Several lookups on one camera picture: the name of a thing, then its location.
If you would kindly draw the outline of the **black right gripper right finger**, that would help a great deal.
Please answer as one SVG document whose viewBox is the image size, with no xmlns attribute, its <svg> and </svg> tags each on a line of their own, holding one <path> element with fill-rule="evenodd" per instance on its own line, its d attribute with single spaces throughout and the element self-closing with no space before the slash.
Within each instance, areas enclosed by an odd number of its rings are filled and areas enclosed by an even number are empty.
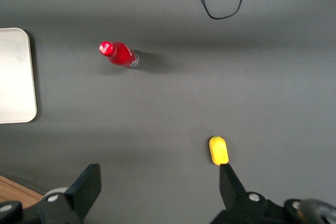
<svg viewBox="0 0 336 224">
<path fill-rule="evenodd" d="M 226 210 L 230 210 L 238 198 L 246 193 L 230 164 L 219 166 L 219 192 Z"/>
</svg>

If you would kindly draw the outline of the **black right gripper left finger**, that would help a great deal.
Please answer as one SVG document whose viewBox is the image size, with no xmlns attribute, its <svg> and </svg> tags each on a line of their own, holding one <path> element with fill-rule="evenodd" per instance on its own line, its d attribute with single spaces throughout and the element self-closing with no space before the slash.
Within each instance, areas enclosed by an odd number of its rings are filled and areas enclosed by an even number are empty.
<svg viewBox="0 0 336 224">
<path fill-rule="evenodd" d="M 68 187 L 65 195 L 70 200 L 79 219 L 85 219 L 101 192 L 101 169 L 90 164 Z"/>
</svg>

